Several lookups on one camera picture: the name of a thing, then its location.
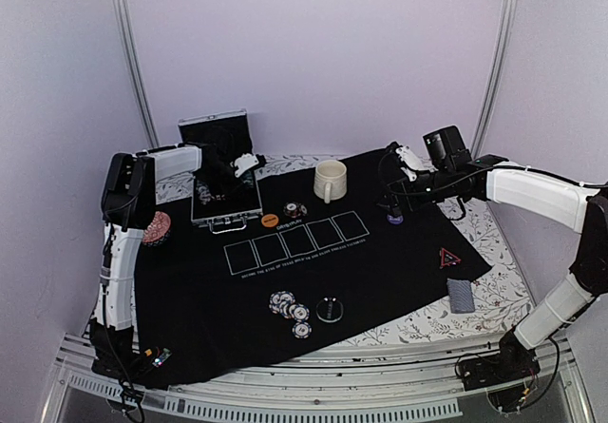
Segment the orange big blind button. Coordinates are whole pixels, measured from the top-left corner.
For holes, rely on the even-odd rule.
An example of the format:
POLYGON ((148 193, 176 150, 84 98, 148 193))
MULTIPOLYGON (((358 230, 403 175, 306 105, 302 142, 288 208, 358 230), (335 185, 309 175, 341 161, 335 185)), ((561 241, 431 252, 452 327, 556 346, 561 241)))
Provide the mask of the orange big blind button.
POLYGON ((279 217, 276 214, 266 214, 261 217, 260 222, 265 228, 274 228, 279 224, 279 217))

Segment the poker chip stack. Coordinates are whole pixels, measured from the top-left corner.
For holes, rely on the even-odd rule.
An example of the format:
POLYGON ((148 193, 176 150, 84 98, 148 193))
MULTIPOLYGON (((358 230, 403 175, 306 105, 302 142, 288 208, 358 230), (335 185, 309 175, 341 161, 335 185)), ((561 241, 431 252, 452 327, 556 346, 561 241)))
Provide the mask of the poker chip stack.
POLYGON ((277 291, 270 295, 269 309, 273 314, 290 318, 289 308, 295 304, 295 296, 289 291, 277 291))

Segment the blue white chip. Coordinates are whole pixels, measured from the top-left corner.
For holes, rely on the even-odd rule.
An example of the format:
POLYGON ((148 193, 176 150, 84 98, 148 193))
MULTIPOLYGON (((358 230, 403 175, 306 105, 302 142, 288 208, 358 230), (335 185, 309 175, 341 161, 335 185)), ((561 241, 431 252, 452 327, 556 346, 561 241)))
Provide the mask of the blue white chip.
POLYGON ((310 310, 301 303, 294 303, 288 307, 288 315, 297 321, 307 321, 310 317, 310 310))
POLYGON ((299 321, 294 325, 294 327, 292 329, 292 333, 295 338, 305 339, 311 335, 312 330, 313 330, 313 328, 308 322, 299 321))

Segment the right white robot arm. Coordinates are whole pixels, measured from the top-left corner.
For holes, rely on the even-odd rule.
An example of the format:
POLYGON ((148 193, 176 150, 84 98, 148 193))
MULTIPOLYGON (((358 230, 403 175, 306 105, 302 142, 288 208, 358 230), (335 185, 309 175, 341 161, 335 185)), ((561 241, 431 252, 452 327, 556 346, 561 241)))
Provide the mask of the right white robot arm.
POLYGON ((492 356, 469 356, 455 365, 468 390, 532 378, 540 370, 538 348, 554 341, 607 293, 607 186, 578 182, 551 171, 486 154, 474 157, 457 126, 424 136, 430 165, 408 146, 389 144, 377 173, 381 205, 396 221, 408 211, 454 198, 489 202, 495 211, 519 209, 548 227, 546 239, 511 240, 520 257, 548 259, 560 269, 536 306, 500 339, 492 356), (550 259, 551 252, 557 257, 550 259))

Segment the red brown chip stack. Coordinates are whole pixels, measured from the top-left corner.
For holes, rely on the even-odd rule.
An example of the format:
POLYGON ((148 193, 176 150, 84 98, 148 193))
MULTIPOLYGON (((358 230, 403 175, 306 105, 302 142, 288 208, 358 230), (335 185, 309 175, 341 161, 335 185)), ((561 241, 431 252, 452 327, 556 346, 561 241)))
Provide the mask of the red brown chip stack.
POLYGON ((287 202, 283 207, 283 212, 290 219, 299 219, 308 215, 306 206, 301 202, 287 202))

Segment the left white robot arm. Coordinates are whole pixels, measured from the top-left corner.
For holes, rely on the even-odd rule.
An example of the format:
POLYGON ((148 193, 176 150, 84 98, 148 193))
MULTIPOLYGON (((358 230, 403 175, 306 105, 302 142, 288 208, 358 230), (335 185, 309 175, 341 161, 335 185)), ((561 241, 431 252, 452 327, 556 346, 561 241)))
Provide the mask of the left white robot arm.
POLYGON ((124 385, 162 365, 164 352, 132 350, 134 324, 131 295, 136 259, 145 229, 156 214, 156 184, 180 174, 212 174, 223 183, 238 183, 242 175, 266 164, 245 151, 225 159, 218 144, 182 143, 117 153, 110 162, 101 200, 104 222, 103 262, 99 294, 91 316, 90 340, 96 359, 92 370, 124 385))

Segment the clear black dealer button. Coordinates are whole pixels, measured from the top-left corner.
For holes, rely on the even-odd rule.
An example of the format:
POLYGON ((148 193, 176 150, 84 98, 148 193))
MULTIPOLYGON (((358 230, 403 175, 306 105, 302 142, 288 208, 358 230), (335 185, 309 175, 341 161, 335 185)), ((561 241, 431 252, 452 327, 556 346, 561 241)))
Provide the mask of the clear black dealer button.
POLYGON ((344 306, 335 297, 325 297, 315 306, 317 318, 324 323, 336 323, 344 316, 344 306))

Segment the purple small blind button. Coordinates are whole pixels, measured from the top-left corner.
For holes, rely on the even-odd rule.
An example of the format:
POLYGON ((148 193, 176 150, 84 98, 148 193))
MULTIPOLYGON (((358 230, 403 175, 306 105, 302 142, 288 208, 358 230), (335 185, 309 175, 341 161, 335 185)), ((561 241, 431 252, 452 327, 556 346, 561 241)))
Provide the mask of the purple small blind button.
POLYGON ((393 225, 401 224, 404 221, 402 216, 393 217, 392 215, 387 215, 387 220, 393 225))

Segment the aluminium poker chip case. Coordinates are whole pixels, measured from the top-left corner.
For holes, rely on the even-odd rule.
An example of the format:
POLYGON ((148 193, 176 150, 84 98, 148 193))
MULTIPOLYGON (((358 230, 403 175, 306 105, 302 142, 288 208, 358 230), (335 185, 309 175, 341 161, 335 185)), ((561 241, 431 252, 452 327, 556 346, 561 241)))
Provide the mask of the aluminium poker chip case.
MULTIPOLYGON (((210 157, 227 163, 244 153, 256 154, 250 136, 248 114, 244 109, 211 114, 181 120, 179 131, 185 144, 194 144, 201 149, 202 159, 210 157)), ((256 170, 241 176, 251 181, 254 189, 236 199, 213 196, 205 183, 195 179, 191 202, 191 222, 197 227, 206 227, 213 234, 239 231, 246 228, 249 220, 262 214, 256 170)))

